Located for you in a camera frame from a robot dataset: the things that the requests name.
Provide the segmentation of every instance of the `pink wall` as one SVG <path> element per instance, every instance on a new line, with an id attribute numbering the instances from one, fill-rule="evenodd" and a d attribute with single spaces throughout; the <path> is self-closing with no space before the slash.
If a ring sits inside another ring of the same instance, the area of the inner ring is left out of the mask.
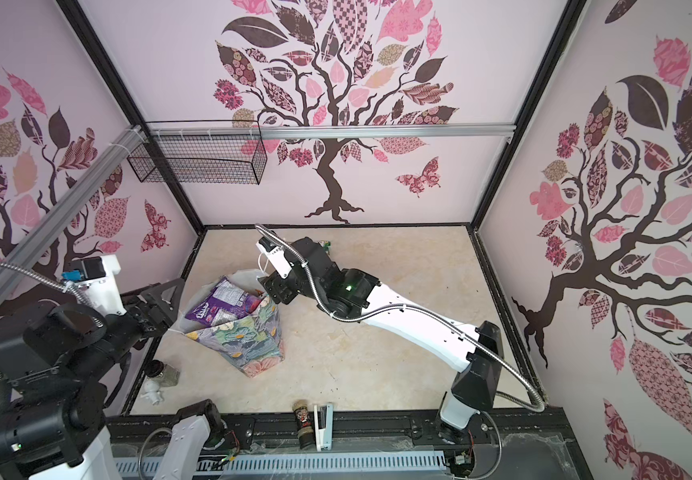
<path id="1" fill-rule="evenodd" d="M 483 237 L 594 478 L 692 478 L 692 2 L 590 5 Z"/>
<path id="2" fill-rule="evenodd" d="M 372 124 L 392 113 L 385 121 L 400 124 L 413 112 L 417 115 L 406 121 L 512 122 L 564 4 L 83 2 L 148 120 L 238 116 L 304 126 Z M 275 33 L 258 34 L 264 31 Z M 319 72 L 313 66 L 316 49 L 334 44 L 325 38 L 344 46 L 343 60 L 319 54 Z M 414 57 L 410 52 L 415 48 Z M 293 70 L 299 75 L 297 85 Z M 356 72 L 351 80 L 348 71 Z M 360 111 L 373 95 L 370 108 Z M 351 141 L 347 146 L 358 152 L 358 160 L 353 155 L 343 159 L 343 146 L 330 142 L 323 143 L 322 155 L 316 155 L 314 140 L 284 142 L 283 150 L 278 142 L 269 142 L 259 186 L 193 183 L 184 188 L 207 224 L 469 221 L 501 140 L 424 138 L 391 145 L 392 140 L 364 138 L 362 144 Z M 283 153 L 298 148 L 297 162 Z M 435 158 L 436 172 L 424 177 L 424 168 Z M 409 185 L 402 185 L 400 177 Z M 411 192 L 412 184 L 423 192 Z M 230 207 L 215 208 L 216 199 L 228 198 Z"/>
<path id="3" fill-rule="evenodd" d="M 0 0 L 0 258 L 125 128 L 57 5 Z M 65 261 L 115 252 L 119 287 L 132 290 L 178 277 L 194 241 L 168 189 L 140 184 L 124 162 L 34 269 L 55 277 Z M 24 282 L 0 314 L 42 298 L 68 300 Z"/>

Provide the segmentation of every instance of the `butterfly decal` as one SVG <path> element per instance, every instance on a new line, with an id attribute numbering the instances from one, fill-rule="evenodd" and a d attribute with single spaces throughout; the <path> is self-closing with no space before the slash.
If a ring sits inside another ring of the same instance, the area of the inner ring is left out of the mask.
<path id="1" fill-rule="evenodd" d="M 140 244 L 140 251 L 145 252 L 146 250 L 151 250 L 155 246 L 161 248 L 167 245 L 167 236 L 164 235 L 163 230 L 167 230 L 167 224 L 172 220 L 167 220 L 164 214 L 157 213 L 153 205 L 149 204 L 148 200 L 145 200 L 146 206 L 146 216 L 148 217 L 148 222 L 151 224 L 151 229 L 148 231 L 146 236 L 143 237 L 143 243 Z"/>
<path id="2" fill-rule="evenodd" d="M 397 181 L 402 185 L 407 185 L 409 191 L 413 192 L 420 198 L 420 192 L 426 190 L 426 186 L 439 187 L 439 157 L 432 158 L 426 167 L 423 167 L 423 173 L 418 175 L 400 175 Z"/>

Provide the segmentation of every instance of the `glass jar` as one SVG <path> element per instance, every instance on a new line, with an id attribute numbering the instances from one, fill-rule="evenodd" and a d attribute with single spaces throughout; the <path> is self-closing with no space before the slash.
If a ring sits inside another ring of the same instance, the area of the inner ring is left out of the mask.
<path id="1" fill-rule="evenodd" d="M 159 386 L 176 386 L 181 377 L 180 370 L 161 360 L 151 360 L 146 364 L 144 372 L 149 379 L 155 380 Z"/>

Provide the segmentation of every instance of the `purple snack package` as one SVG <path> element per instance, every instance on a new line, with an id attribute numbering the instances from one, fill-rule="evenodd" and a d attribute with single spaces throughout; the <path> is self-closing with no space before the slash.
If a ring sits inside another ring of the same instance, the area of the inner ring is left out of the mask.
<path id="1" fill-rule="evenodd" d="M 205 326 L 217 326 L 245 318 L 260 303 L 260 298 L 245 292 L 224 276 L 210 290 L 210 295 L 186 313 L 185 318 Z"/>

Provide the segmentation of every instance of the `floral gift bag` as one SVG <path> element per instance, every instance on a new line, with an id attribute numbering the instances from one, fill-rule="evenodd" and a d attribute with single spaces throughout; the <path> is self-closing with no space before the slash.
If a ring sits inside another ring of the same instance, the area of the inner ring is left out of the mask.
<path id="1" fill-rule="evenodd" d="M 187 333 L 186 336 L 219 352 L 246 376 L 254 377 L 284 360 L 279 308 L 267 294 L 250 315 Z"/>

